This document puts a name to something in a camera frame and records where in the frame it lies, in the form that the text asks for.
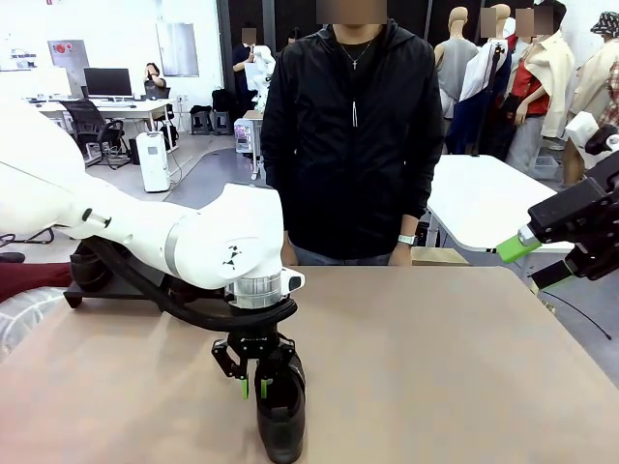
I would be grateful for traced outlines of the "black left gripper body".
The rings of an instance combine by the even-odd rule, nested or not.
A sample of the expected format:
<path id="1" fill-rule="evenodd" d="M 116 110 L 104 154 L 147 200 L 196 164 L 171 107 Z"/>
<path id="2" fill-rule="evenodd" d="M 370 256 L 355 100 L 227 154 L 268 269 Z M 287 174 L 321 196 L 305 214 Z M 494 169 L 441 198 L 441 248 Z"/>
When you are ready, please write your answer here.
<path id="1" fill-rule="evenodd" d="M 277 331 L 230 333 L 227 344 L 240 363 L 280 363 L 290 356 L 290 339 Z"/>

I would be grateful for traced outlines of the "person's left forearm black sleeve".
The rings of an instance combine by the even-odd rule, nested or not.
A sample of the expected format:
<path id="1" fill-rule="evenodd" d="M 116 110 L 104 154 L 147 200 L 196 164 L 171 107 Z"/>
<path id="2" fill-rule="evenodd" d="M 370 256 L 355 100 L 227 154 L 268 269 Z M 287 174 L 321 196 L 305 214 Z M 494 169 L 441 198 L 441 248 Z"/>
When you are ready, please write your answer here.
<path id="1" fill-rule="evenodd" d="M 405 162 L 400 234 L 415 235 L 418 222 L 427 208 L 439 159 L 439 155 L 429 153 L 413 155 Z"/>

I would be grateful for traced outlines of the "white table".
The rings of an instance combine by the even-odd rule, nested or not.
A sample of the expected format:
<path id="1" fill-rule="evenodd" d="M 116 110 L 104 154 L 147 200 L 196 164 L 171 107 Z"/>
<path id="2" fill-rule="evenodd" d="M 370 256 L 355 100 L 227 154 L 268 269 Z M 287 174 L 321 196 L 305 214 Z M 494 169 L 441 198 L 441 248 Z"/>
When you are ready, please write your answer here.
<path id="1" fill-rule="evenodd" d="M 490 252 L 528 223 L 530 207 L 554 194 L 494 157 L 443 155 L 427 202 L 426 245 L 436 245 L 443 230 L 458 247 Z"/>

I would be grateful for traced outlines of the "mannequin in red top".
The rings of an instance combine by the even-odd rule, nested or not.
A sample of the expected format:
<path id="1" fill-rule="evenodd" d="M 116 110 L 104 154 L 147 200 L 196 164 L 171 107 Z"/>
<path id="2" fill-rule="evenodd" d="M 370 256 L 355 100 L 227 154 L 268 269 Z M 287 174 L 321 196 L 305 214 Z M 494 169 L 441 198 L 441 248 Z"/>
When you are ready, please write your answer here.
<path id="1" fill-rule="evenodd" d="M 505 162 L 529 174 L 542 147 L 542 127 L 549 107 L 549 95 L 541 82 L 525 68 L 533 40 L 514 36 L 515 50 L 506 99 L 509 129 L 513 133 Z"/>

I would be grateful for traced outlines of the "mannequin in white navy jacket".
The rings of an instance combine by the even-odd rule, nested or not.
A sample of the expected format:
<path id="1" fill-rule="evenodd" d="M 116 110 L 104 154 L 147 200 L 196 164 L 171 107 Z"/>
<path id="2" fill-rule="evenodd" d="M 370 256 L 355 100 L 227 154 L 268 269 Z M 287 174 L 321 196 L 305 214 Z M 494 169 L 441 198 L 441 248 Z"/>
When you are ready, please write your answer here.
<path id="1" fill-rule="evenodd" d="M 484 33 L 487 36 L 486 43 L 480 48 L 479 53 L 472 58 L 466 67 L 462 92 L 457 105 L 458 121 L 460 122 L 458 141 L 454 145 L 453 153 L 459 151 L 464 154 L 473 154 L 473 149 L 480 126 L 481 112 L 483 107 L 482 92 L 488 83 L 490 72 L 492 41 L 504 41 L 508 51 L 505 63 L 501 69 L 502 79 L 499 82 L 497 95 L 506 87 L 510 61 L 509 45 L 504 28 L 511 16 L 511 8 L 507 4 L 499 3 L 481 11 L 482 26 L 494 25 L 494 31 Z"/>

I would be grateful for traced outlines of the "white air purifier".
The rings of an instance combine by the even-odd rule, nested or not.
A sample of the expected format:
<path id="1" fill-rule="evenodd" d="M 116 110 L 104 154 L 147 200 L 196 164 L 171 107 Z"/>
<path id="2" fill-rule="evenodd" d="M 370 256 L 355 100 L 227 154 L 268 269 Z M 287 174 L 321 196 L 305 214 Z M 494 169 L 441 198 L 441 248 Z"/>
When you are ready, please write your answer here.
<path id="1" fill-rule="evenodd" d="M 168 191 L 171 181 L 162 133 L 141 132 L 135 141 L 144 190 L 148 193 Z"/>

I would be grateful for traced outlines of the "person in black hooded jacket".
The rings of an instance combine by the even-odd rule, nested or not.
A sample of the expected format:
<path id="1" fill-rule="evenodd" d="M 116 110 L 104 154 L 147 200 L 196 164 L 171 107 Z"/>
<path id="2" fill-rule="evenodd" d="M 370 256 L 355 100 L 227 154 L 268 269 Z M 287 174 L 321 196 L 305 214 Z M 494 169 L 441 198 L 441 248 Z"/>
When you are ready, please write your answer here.
<path id="1" fill-rule="evenodd" d="M 290 171 L 300 266 L 389 265 L 404 165 L 441 157 L 435 56 L 387 0 L 316 0 L 318 32 L 281 52 L 263 114 L 265 161 Z"/>

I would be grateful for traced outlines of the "black backpack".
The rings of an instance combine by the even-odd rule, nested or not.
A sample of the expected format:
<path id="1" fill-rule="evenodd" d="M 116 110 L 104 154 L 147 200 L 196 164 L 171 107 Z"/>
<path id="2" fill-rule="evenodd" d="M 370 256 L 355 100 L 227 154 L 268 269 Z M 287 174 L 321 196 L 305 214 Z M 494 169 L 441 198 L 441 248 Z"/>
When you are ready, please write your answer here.
<path id="1" fill-rule="evenodd" d="M 212 92 L 212 106 L 217 112 L 232 113 L 237 110 L 238 102 L 234 93 L 219 88 Z"/>

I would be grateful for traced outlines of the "white office desk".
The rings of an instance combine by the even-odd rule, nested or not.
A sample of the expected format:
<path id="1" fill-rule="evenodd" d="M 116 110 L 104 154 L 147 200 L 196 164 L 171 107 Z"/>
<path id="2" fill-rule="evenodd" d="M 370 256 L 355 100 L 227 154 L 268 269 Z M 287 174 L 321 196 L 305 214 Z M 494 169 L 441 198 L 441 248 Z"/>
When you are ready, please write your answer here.
<path id="1" fill-rule="evenodd" d="M 168 100 L 153 100 L 153 101 L 107 101 L 107 100 L 89 100 L 92 102 L 101 112 L 106 120 L 119 119 L 125 122 L 129 121 L 149 121 L 152 129 L 156 129 L 157 121 L 156 115 L 163 116 L 163 124 L 165 126 L 166 137 L 168 141 L 168 147 L 166 148 L 168 153 L 171 153 L 177 149 L 174 135 L 171 131 L 171 118 L 168 112 L 169 102 Z M 52 119 L 53 121 L 60 121 L 60 127 L 67 131 L 69 135 L 73 136 L 73 129 L 71 127 L 71 117 L 61 104 L 62 101 L 37 101 L 31 102 L 30 105 L 38 110 L 40 113 Z"/>

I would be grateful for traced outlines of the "seated person at desk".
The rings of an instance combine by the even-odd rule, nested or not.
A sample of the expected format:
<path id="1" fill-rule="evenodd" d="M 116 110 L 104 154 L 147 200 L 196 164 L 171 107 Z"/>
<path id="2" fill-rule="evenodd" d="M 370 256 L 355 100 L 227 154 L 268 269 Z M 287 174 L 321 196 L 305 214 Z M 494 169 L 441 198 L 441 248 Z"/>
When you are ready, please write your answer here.
<path id="1" fill-rule="evenodd" d="M 148 100 L 167 99 L 169 89 L 155 63 L 148 63 L 144 76 L 144 91 Z"/>

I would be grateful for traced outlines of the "black mesh office chair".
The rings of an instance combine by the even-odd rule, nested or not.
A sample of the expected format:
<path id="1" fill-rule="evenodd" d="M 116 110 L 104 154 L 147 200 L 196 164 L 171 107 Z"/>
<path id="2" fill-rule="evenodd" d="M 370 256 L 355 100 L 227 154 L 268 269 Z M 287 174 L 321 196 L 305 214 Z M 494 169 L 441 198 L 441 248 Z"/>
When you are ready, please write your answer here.
<path id="1" fill-rule="evenodd" d="M 116 170 L 131 163 L 122 120 L 106 120 L 89 100 L 61 104 L 71 117 L 73 137 L 87 167 L 104 163 Z"/>

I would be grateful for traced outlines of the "standing person in black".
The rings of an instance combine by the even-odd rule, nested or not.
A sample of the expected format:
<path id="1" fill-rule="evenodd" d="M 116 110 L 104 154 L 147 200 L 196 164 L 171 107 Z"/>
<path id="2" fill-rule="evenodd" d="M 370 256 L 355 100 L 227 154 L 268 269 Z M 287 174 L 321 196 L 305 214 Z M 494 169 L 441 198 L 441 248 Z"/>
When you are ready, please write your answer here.
<path id="1" fill-rule="evenodd" d="M 232 51 L 233 71 L 240 73 L 245 70 L 247 63 L 254 61 L 253 48 L 256 43 L 257 30 L 251 24 L 241 30 L 241 40 Z"/>

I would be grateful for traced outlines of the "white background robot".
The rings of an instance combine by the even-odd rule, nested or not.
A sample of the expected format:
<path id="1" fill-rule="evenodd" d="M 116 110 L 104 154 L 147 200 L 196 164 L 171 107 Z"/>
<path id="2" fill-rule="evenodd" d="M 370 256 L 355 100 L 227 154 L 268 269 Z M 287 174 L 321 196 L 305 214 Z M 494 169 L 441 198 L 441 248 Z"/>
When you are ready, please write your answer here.
<path id="1" fill-rule="evenodd" d="M 252 48 L 253 61 L 245 65 L 246 81 L 249 91 L 255 91 L 254 109 L 263 112 L 266 106 L 271 77 L 276 59 L 267 45 L 255 45 Z"/>

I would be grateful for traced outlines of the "black computer monitor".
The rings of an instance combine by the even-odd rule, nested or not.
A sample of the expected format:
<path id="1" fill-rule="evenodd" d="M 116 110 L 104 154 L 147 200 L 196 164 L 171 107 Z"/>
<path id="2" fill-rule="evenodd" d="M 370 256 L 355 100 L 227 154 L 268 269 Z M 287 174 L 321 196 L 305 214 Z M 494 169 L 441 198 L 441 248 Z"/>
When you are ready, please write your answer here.
<path id="1" fill-rule="evenodd" d="M 91 98 L 129 98 L 133 95 L 128 69 L 86 68 L 83 72 Z"/>

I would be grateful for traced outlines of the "grey panel with red sign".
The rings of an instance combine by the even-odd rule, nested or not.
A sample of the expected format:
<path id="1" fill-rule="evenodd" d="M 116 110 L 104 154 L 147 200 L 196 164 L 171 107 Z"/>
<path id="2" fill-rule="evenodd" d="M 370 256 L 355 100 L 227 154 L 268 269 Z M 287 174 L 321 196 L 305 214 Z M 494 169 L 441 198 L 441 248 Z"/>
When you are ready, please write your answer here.
<path id="1" fill-rule="evenodd" d="M 86 88 L 84 70 L 89 68 L 86 47 L 83 40 L 48 41 L 51 62 L 65 70 L 71 95 L 82 99 Z"/>

